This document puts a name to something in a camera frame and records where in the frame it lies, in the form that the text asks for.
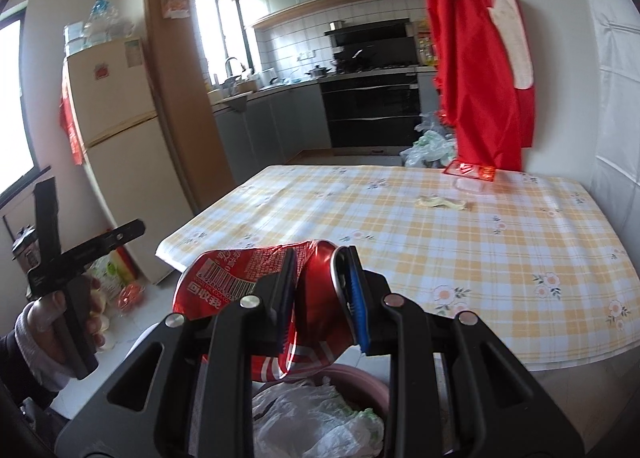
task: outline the refrigerator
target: refrigerator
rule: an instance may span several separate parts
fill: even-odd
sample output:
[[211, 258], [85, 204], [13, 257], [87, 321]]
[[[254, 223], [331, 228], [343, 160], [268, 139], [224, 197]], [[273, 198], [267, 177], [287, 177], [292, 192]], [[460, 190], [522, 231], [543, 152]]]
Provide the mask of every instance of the refrigerator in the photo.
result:
[[112, 226], [145, 223], [145, 234], [126, 248], [157, 283], [172, 271], [156, 257], [158, 245], [193, 213], [158, 121], [140, 40], [81, 50], [65, 69], [82, 165]]

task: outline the metal screw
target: metal screw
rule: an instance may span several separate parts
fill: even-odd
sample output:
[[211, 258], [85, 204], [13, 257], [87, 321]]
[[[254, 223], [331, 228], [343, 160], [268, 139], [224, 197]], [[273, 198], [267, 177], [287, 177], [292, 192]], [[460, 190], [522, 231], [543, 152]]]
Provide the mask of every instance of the metal screw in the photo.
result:
[[478, 322], [478, 316], [468, 310], [460, 312], [458, 319], [460, 319], [460, 323], [466, 324], [467, 326], [473, 326]]
[[385, 295], [383, 301], [385, 302], [385, 305], [393, 308], [399, 308], [404, 305], [404, 297], [402, 297], [400, 294]]
[[184, 316], [181, 313], [171, 313], [164, 318], [164, 324], [169, 328], [177, 328], [184, 324]]
[[245, 295], [240, 299], [240, 306], [242, 308], [255, 308], [260, 305], [260, 298], [257, 295]]

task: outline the dark sleeve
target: dark sleeve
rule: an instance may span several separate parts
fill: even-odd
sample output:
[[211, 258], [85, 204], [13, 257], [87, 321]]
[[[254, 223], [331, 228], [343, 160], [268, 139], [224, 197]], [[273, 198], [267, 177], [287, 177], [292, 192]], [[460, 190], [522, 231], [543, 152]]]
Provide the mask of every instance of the dark sleeve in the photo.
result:
[[24, 362], [14, 332], [11, 331], [0, 339], [0, 379], [4, 382], [16, 405], [30, 396], [42, 409], [47, 408], [56, 398], [57, 393], [43, 388], [31, 375]]

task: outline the yellow plaid tablecloth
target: yellow plaid tablecloth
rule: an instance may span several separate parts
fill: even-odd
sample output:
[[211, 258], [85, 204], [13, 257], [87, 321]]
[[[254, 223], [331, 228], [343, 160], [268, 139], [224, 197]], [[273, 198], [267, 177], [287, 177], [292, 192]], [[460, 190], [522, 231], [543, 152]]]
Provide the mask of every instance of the yellow plaid tablecloth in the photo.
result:
[[[439, 170], [275, 165], [162, 241], [184, 271], [202, 252], [325, 239], [427, 312], [480, 315], [530, 370], [574, 366], [640, 343], [640, 281], [578, 183], [499, 171], [470, 195]], [[427, 208], [421, 196], [468, 201]]]

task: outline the human hand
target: human hand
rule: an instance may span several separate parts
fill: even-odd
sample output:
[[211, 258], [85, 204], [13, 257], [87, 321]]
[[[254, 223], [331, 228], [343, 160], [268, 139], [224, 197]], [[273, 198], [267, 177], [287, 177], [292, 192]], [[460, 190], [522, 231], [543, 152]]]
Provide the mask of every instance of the human hand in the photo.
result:
[[[89, 276], [81, 276], [87, 281], [86, 285], [92, 289], [98, 289], [100, 282]], [[104, 308], [95, 300], [92, 294], [91, 312], [101, 313]], [[52, 292], [39, 298], [27, 314], [27, 326], [35, 343], [59, 364], [66, 364], [66, 355], [60, 340], [53, 330], [52, 323], [66, 310], [65, 294], [62, 291]], [[96, 346], [104, 345], [104, 337], [98, 333], [102, 323], [98, 317], [90, 317], [86, 322], [86, 330], [94, 337]]]

